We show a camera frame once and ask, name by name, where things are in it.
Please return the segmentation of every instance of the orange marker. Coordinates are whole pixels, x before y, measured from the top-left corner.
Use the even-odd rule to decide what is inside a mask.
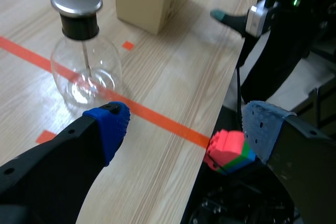
[[[48,141],[52,140],[55,136],[56,136],[56,134],[53,133],[53,132],[43,131],[42,134],[36,140],[36,143],[42,144],[42,143],[48,142]]]
[[[127,49],[128,51],[131,51],[134,47],[134,44],[130,43],[129,41],[125,41],[125,43],[122,44],[122,47]]]

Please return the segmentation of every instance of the silver cap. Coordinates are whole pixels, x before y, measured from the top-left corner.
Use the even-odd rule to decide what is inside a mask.
[[[86,17],[96,13],[103,0],[50,0],[51,5],[66,17]]]

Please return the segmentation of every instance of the clear glass bottle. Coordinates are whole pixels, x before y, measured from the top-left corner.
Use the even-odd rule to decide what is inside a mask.
[[[98,35],[96,12],[102,0],[50,1],[60,13],[65,36],[50,59],[59,92],[72,111],[105,104],[106,89],[121,89],[122,71],[116,47]]]

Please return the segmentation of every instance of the wooden table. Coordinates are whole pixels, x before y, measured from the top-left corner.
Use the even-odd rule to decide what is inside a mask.
[[[243,40],[209,12],[219,7],[243,14],[256,0],[190,0],[158,36],[117,20],[115,0],[103,1],[98,24],[119,50],[129,98],[210,137]],[[0,0],[0,10],[1,36],[49,59],[62,37],[49,0]],[[133,50],[121,47],[126,40]],[[48,71],[0,49],[0,77],[2,165],[36,146],[43,130],[58,133],[75,118]],[[92,185],[77,223],[179,223],[204,153],[132,115],[123,145]]]

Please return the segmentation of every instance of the red block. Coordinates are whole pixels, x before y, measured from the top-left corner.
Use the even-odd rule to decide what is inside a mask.
[[[204,162],[206,162],[211,169],[216,170],[218,167],[214,165],[212,159],[219,166],[226,165],[242,154],[244,142],[245,138],[243,132],[227,132],[221,130],[211,138],[206,150]]]

